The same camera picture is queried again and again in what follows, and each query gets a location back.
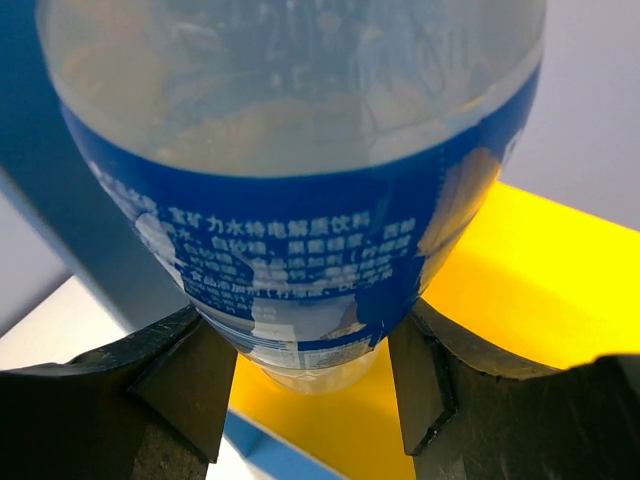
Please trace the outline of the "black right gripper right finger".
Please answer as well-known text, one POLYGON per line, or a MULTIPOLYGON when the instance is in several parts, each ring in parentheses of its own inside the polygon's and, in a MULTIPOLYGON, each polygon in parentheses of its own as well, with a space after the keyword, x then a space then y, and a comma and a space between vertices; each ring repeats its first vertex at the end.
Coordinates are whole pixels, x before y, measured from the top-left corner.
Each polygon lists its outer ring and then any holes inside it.
POLYGON ((420 479, 635 479, 639 359, 559 370, 417 303, 389 354, 405 453, 420 479))

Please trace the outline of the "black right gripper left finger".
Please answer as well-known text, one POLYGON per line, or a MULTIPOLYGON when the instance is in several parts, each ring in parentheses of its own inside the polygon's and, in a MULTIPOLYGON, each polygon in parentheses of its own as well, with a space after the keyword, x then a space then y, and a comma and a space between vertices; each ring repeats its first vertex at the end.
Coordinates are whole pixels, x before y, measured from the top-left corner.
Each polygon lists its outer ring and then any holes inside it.
POLYGON ((1 374, 5 479, 202 479, 237 354, 186 307, 71 361, 1 374))

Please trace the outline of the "plastic bottle blue label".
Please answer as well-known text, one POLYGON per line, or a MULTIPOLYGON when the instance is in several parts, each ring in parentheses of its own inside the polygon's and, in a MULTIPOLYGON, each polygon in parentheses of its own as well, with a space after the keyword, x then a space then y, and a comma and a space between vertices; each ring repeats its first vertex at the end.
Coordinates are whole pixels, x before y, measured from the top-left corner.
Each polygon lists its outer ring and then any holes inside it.
POLYGON ((40 1, 97 182, 283 386, 356 382, 526 125, 543 1, 40 1))

